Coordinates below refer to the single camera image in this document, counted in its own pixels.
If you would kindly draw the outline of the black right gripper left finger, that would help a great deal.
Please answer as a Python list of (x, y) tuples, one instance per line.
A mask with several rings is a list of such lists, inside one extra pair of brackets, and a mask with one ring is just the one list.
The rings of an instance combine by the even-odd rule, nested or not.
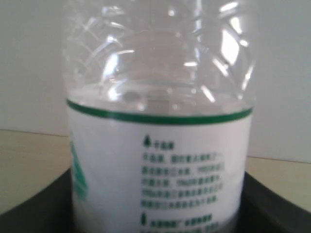
[(30, 199), (1, 214), (2, 233), (73, 233), (71, 169)]

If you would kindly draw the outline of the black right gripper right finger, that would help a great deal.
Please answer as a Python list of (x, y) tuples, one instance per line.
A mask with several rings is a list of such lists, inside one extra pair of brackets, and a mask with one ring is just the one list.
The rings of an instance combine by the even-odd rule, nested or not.
[(311, 233), (311, 214), (246, 172), (235, 232)]

